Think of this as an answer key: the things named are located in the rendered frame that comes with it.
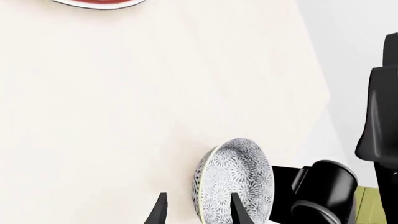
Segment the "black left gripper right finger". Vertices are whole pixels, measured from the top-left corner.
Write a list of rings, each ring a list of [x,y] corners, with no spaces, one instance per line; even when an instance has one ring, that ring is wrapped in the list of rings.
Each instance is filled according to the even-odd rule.
[[[236,192],[231,194],[230,208],[233,224],[252,224],[252,220]]]

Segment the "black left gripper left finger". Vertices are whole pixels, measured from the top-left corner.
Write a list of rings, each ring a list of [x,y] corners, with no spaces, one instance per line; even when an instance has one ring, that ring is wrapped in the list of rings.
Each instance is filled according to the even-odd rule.
[[[165,224],[167,218],[167,193],[162,192],[144,224]]]

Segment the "black white patterned bowl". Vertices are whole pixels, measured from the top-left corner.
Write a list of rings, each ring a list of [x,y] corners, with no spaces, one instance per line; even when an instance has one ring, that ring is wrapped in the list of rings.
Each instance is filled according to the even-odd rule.
[[[253,140],[235,138],[207,152],[192,181],[193,206],[202,224],[233,224],[236,193],[254,224],[267,224],[274,201],[274,174]]]

